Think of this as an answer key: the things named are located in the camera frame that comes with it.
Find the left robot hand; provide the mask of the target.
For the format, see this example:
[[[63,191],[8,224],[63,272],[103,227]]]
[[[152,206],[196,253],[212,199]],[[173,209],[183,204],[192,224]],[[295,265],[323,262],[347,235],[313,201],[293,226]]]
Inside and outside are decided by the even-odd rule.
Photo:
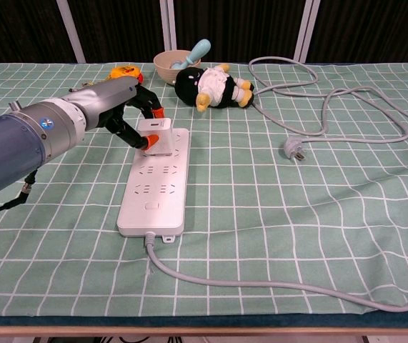
[[[159,141],[156,134],[140,135],[123,119],[125,106],[139,109],[146,119],[164,117],[164,108],[157,95],[132,76],[83,87],[64,99],[82,110],[88,130],[104,127],[135,149],[147,150]]]

